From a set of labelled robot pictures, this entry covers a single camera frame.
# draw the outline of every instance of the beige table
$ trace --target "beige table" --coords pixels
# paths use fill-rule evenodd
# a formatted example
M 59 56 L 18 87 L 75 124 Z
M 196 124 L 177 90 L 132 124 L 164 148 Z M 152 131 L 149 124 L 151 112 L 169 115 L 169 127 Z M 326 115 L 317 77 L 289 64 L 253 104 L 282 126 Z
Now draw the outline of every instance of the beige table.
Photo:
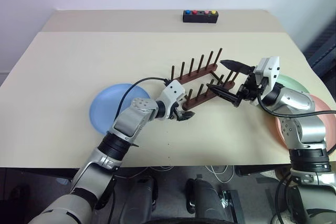
M 81 166 L 103 137 L 89 121 L 98 92 L 149 76 L 169 78 L 171 65 L 179 72 L 185 60 L 188 69 L 192 57 L 198 62 L 220 47 L 221 59 L 248 65 L 280 56 L 282 74 L 336 109 L 300 50 L 265 11 L 221 11 L 217 24 L 184 24 L 181 11 L 173 10 L 56 12 L 0 87 L 0 166 Z M 216 73 L 228 70 L 218 66 Z M 197 89 L 210 79 L 184 86 Z M 153 98 L 163 89 L 158 81 L 141 86 Z M 235 108 L 214 98 L 193 111 L 188 121 L 148 124 L 123 165 L 289 163 L 275 119 L 258 107 L 242 102 Z M 335 153 L 330 158 L 336 160 Z

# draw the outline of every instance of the floor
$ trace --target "floor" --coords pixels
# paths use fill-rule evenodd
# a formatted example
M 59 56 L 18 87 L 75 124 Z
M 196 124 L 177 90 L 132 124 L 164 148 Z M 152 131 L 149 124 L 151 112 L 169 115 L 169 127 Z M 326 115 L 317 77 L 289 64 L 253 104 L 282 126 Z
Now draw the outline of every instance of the floor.
M 219 175 L 226 180 L 231 175 L 232 167 L 225 174 Z M 143 168 L 124 168 L 119 174 L 130 176 L 138 173 Z M 201 175 L 220 192 L 223 190 L 238 190 L 240 202 L 244 212 L 245 223 L 269 224 L 274 210 L 274 193 L 277 181 L 266 178 L 260 174 L 239 177 L 235 175 L 228 184 L 221 184 L 215 176 L 204 166 L 175 167 L 170 171 L 157 172 L 147 169 L 143 174 L 152 175 L 159 185 L 159 197 L 157 207 L 152 213 L 152 219 L 169 217 L 192 217 L 185 208 L 184 185 L 188 178 L 196 178 Z M 117 203 L 112 216 L 112 223 L 118 223 L 119 215 L 134 179 L 118 178 L 115 187 Z M 37 175 L 14 169 L 0 168 L 0 192 L 4 192 L 5 199 L 10 191 L 18 184 L 26 183 L 30 186 L 30 200 L 28 204 L 26 223 L 44 210 L 52 201 L 66 194 L 70 189 L 70 183 L 59 183 L 55 177 Z M 111 201 L 101 210 L 93 213 L 92 224 L 106 224 L 108 220 Z

